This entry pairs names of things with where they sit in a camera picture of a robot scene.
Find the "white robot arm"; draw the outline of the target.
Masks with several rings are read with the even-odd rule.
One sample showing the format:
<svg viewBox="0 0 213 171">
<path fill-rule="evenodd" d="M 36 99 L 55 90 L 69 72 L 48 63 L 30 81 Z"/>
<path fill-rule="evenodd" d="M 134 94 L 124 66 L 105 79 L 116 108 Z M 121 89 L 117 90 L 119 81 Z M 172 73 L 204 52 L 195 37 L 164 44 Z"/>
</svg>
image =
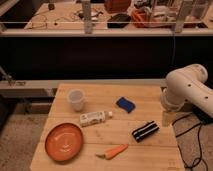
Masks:
<svg viewBox="0 0 213 171">
<path fill-rule="evenodd" d="M 213 89 L 205 85 L 207 79 L 207 69 L 201 64 L 191 64 L 167 74 L 166 87 L 160 96 L 164 108 L 164 127 L 174 121 L 176 113 L 184 106 L 185 101 L 189 101 L 213 119 Z"/>
</svg>

